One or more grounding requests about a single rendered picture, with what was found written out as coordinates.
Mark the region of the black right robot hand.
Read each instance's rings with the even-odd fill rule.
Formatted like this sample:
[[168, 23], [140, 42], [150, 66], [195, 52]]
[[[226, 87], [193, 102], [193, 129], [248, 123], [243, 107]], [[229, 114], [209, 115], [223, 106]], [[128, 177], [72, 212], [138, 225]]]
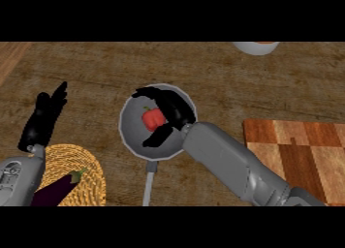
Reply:
[[150, 132], [150, 136], [144, 139], [141, 146], [156, 148], [162, 145], [169, 137], [172, 130], [181, 130], [186, 124], [195, 123], [195, 115], [192, 107], [172, 90], [161, 90], [153, 86], [135, 89], [132, 98], [147, 97], [153, 100], [156, 108], [165, 117], [165, 123]]

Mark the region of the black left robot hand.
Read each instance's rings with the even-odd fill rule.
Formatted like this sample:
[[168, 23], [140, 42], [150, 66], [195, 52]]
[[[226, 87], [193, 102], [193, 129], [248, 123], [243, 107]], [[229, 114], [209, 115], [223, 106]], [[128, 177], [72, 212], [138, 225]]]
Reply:
[[66, 82], [60, 84], [53, 95], [41, 92], [36, 95], [33, 112], [21, 130], [21, 137], [17, 149], [27, 151], [27, 147], [39, 144], [48, 145], [53, 135], [54, 125], [66, 104]]

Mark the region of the red bell pepper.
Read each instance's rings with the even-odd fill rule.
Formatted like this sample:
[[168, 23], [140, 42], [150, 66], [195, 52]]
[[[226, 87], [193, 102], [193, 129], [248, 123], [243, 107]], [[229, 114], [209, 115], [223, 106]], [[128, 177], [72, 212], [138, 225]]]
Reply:
[[165, 117], [158, 108], [144, 107], [144, 113], [141, 115], [141, 121], [146, 129], [153, 132], [155, 129], [165, 123]]

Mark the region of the grey frying pan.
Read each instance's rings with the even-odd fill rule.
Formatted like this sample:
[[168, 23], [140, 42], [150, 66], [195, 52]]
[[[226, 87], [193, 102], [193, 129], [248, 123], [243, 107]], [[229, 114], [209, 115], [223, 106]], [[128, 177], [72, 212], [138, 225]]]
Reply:
[[183, 152], [183, 135], [186, 130], [195, 124], [187, 122], [183, 126], [184, 130], [172, 129], [165, 142], [158, 148], [143, 147], [141, 143], [150, 136], [150, 131], [141, 120], [146, 107], [153, 109], [156, 104], [147, 97], [138, 98], [128, 97], [125, 100], [118, 119], [118, 133], [121, 136], [122, 144], [134, 156], [146, 160], [146, 186], [143, 193], [143, 206], [150, 205], [150, 185], [153, 174], [156, 173], [156, 164], [159, 161], [169, 160]]

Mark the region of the wooden cutting board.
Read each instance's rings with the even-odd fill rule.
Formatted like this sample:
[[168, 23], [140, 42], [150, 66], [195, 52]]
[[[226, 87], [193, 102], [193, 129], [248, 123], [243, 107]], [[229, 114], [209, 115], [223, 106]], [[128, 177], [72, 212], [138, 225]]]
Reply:
[[243, 143], [261, 163], [329, 206], [345, 206], [345, 124], [246, 118]]

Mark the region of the yellow wicker basket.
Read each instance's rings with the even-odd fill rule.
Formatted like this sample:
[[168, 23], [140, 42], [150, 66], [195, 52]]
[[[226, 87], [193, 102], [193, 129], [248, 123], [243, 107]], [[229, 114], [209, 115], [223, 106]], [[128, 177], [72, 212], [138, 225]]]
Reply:
[[79, 183], [64, 196], [60, 206], [104, 206], [106, 179], [100, 163], [81, 146], [54, 144], [45, 147], [45, 170], [39, 189], [48, 186], [70, 171], [85, 170]]

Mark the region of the purple eggplant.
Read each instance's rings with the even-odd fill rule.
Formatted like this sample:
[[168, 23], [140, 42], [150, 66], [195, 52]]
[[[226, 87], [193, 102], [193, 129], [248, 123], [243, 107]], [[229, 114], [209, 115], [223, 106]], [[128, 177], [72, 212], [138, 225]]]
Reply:
[[81, 170], [72, 170], [60, 179], [41, 188], [32, 196], [32, 206], [57, 206], [81, 181]]

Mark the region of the white bowl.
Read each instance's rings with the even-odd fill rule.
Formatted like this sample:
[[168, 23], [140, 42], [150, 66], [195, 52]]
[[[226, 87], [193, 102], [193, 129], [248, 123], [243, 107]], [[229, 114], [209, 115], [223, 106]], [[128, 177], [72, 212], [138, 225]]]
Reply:
[[233, 45], [239, 51], [249, 55], [266, 55], [276, 49], [279, 42], [233, 42]]

